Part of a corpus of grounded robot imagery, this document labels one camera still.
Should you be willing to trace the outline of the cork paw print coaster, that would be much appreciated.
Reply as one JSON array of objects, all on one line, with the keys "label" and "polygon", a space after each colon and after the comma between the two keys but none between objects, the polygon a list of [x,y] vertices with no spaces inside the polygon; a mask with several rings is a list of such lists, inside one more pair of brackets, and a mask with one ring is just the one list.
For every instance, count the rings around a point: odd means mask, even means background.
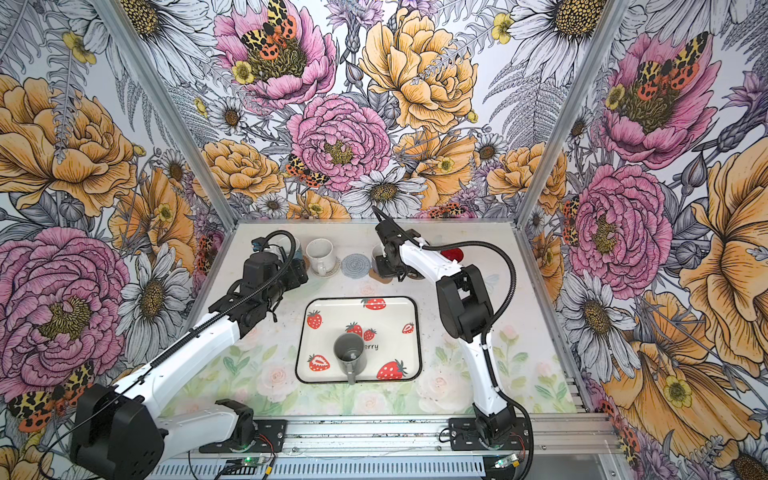
[{"label": "cork paw print coaster", "polygon": [[382,277],[374,268],[369,270],[369,277],[382,284],[389,284],[392,282],[392,278]]}]

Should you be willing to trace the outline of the grey woven round coaster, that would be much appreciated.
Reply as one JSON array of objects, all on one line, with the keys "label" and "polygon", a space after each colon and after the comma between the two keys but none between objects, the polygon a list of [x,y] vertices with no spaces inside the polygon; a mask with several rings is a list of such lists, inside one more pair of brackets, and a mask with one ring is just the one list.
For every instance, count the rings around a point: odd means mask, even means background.
[{"label": "grey woven round coaster", "polygon": [[364,254],[353,253],[342,259],[341,272],[348,278],[362,279],[369,275],[370,270],[371,260]]}]

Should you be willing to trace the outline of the white mug red inside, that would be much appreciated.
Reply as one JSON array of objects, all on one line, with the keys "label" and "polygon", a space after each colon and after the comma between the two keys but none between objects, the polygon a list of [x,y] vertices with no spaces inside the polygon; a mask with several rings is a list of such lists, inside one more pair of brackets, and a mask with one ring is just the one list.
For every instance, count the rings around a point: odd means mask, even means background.
[{"label": "white mug red inside", "polygon": [[450,248],[441,251],[441,255],[446,259],[461,263],[464,259],[464,252],[461,248]]}]

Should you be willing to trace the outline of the grey mug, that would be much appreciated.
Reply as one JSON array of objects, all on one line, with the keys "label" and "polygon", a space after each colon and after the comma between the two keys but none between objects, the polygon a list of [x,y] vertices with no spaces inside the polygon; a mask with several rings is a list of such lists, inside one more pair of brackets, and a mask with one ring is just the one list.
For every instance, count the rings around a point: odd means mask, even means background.
[{"label": "grey mug", "polygon": [[355,333],[344,333],[335,340],[333,352],[347,383],[354,385],[367,366],[363,338]]}]

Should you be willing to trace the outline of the white mug purple handle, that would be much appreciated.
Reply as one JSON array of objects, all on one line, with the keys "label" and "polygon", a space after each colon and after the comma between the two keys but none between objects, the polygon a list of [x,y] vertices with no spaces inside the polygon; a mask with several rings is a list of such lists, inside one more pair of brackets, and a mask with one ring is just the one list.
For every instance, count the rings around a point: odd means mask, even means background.
[{"label": "white mug purple handle", "polygon": [[372,271],[378,275],[379,274],[379,268],[378,268],[378,260],[380,257],[384,256],[384,248],[382,244],[376,245],[372,251],[371,251],[371,268]]}]

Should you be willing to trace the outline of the blue mug white inside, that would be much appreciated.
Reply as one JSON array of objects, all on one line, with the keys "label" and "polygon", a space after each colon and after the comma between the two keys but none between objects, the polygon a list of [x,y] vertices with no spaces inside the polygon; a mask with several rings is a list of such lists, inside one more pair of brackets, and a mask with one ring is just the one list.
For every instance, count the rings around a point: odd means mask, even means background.
[{"label": "blue mug white inside", "polygon": [[303,259],[302,245],[298,239],[291,241],[288,237],[279,235],[274,241],[279,245],[277,248],[277,254],[281,257],[282,260],[286,261],[289,258],[299,260]]}]

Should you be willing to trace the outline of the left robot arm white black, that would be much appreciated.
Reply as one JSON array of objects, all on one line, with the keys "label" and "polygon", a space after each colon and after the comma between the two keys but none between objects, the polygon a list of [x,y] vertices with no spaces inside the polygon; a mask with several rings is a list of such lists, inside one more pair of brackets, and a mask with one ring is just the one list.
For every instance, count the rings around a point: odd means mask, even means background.
[{"label": "left robot arm white black", "polygon": [[156,466],[206,445],[249,448],[252,408],[223,399],[170,419],[162,411],[212,360],[274,312],[285,292],[308,280],[292,254],[253,253],[240,280],[179,340],[113,386],[94,384],[78,401],[70,460],[101,479],[145,479]]}]

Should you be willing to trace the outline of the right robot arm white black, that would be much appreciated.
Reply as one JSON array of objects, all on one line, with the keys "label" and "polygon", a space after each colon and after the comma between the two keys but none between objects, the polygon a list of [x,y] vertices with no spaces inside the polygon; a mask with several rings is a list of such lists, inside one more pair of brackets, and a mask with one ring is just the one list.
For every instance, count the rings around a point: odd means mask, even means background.
[{"label": "right robot arm white black", "polygon": [[[524,408],[504,393],[497,380],[491,330],[510,305],[517,286],[516,268],[509,255],[486,241],[464,240],[431,245],[414,230],[406,230],[375,207],[375,227],[383,253],[375,257],[378,274],[403,281],[417,273],[433,282],[441,324],[460,342],[469,367],[476,430],[481,442],[493,448],[506,441]],[[492,306],[482,273],[476,265],[446,258],[444,250],[484,248],[498,254],[509,271],[508,292],[499,308]]]}]

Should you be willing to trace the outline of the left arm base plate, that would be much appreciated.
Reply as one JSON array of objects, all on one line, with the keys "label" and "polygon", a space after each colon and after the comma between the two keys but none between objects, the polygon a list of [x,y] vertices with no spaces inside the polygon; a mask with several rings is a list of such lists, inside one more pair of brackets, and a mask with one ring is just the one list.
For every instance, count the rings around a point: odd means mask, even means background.
[{"label": "left arm base plate", "polygon": [[280,453],[286,438],[285,420],[252,420],[236,427],[232,436],[198,448],[199,453]]}]

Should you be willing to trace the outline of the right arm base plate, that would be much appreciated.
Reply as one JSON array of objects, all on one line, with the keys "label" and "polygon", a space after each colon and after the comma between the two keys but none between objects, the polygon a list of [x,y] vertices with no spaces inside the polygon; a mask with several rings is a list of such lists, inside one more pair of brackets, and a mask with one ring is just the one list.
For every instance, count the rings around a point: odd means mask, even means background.
[{"label": "right arm base plate", "polygon": [[475,419],[469,417],[452,417],[448,419],[449,443],[453,451],[530,451],[530,423],[519,418],[508,433],[502,434],[490,443],[484,443],[476,428]]}]

